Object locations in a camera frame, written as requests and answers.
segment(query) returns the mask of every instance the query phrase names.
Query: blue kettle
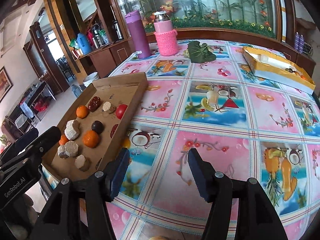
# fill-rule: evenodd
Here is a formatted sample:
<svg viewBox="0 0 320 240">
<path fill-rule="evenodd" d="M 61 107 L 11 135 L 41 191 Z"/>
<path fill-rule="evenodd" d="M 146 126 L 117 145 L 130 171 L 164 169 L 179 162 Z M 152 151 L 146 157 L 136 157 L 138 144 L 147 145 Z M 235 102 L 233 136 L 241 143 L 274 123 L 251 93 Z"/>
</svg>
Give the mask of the blue kettle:
<svg viewBox="0 0 320 240">
<path fill-rule="evenodd" d="M 90 43 L 86 35 L 79 33 L 77 38 L 78 46 L 80 47 L 83 55 L 86 55 L 92 51 Z"/>
</svg>

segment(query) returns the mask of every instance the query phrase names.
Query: brown cardboard tray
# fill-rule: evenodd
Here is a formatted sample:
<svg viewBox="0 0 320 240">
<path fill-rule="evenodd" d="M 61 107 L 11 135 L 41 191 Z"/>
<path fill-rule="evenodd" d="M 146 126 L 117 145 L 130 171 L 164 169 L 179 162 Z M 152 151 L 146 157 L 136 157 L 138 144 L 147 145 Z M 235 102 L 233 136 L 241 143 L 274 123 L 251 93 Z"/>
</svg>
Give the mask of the brown cardboard tray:
<svg viewBox="0 0 320 240">
<path fill-rule="evenodd" d="M 61 134 L 64 134 L 68 121 L 77 119 L 80 122 L 80 135 L 74 141 L 79 145 L 79 155 L 82 154 L 90 159 L 91 165 L 89 170 L 82 172 L 77 169 L 74 165 L 75 158 L 61 159 L 57 154 L 59 143 L 43 156 L 42 165 L 57 180 L 63 178 L 69 178 L 72 181 L 86 179 L 95 173 L 95 171 L 103 170 L 108 162 L 116 158 L 127 127 L 141 102 L 147 85 L 148 81 L 144 72 L 103 78 L 90 84 L 76 99 L 57 125 Z M 77 118 L 76 109 L 78 106 L 88 106 L 89 101 L 94 96 L 101 98 L 99 108 L 94 112 L 90 112 L 84 119 Z M 115 112 L 112 114 L 103 112 L 102 106 L 107 101 L 115 106 L 119 104 L 128 105 L 121 120 L 116 117 Z M 100 134 L 100 143 L 95 148 L 89 148 L 83 145 L 82 137 L 87 130 L 91 129 L 91 125 L 95 120 L 104 124 L 104 130 Z M 111 138 L 110 132 L 115 124 L 118 124 L 118 127 Z"/>
</svg>

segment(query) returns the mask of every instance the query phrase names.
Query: dark purple fruit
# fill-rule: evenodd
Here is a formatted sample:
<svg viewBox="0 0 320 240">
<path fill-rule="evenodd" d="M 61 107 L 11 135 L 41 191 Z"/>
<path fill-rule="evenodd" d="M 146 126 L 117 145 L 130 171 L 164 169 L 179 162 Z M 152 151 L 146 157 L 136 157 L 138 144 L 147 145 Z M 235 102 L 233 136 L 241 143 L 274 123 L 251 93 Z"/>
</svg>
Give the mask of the dark purple fruit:
<svg viewBox="0 0 320 240">
<path fill-rule="evenodd" d="M 102 133 L 103 129 L 103 124 L 100 121 L 94 121 L 91 125 L 91 130 L 95 131 L 97 134 Z"/>
</svg>

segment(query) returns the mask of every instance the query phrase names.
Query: purple bottle lid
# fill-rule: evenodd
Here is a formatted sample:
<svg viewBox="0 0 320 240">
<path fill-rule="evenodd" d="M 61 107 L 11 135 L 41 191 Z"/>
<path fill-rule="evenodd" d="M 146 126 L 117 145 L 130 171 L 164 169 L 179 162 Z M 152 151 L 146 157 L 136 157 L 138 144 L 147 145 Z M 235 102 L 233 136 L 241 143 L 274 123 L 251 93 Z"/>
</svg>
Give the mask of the purple bottle lid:
<svg viewBox="0 0 320 240">
<path fill-rule="evenodd" d="M 128 13 L 125 17 L 127 23 L 132 23 L 141 20 L 141 15 L 138 10 Z"/>
</svg>

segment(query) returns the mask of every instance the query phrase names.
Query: red flower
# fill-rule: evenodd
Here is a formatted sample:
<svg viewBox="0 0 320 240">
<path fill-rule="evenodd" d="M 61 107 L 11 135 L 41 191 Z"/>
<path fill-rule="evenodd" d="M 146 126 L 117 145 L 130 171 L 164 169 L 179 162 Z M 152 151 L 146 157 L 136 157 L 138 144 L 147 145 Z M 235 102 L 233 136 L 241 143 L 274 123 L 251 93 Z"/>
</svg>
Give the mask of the red flower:
<svg viewBox="0 0 320 240">
<path fill-rule="evenodd" d="M 193 146 L 193 141 L 186 141 L 185 146 L 187 147 L 192 147 Z"/>
</svg>

